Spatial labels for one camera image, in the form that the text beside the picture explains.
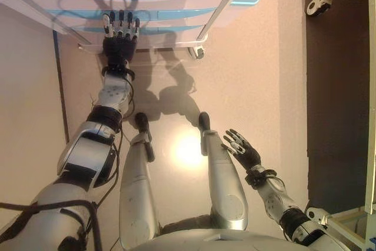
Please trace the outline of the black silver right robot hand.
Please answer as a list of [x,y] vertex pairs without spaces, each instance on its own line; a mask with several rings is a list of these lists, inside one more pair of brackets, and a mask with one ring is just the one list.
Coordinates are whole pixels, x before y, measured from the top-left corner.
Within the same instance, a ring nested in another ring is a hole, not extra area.
[[223,138],[227,144],[221,144],[221,146],[233,155],[247,172],[261,165],[258,151],[236,130],[227,130]]

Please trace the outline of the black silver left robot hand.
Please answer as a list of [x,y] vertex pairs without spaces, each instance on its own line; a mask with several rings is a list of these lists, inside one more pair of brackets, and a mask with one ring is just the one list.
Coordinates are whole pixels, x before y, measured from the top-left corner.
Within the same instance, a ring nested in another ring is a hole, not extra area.
[[140,21],[132,12],[118,12],[118,21],[114,11],[103,14],[102,22],[105,37],[103,53],[109,66],[125,65],[132,61],[140,34]]

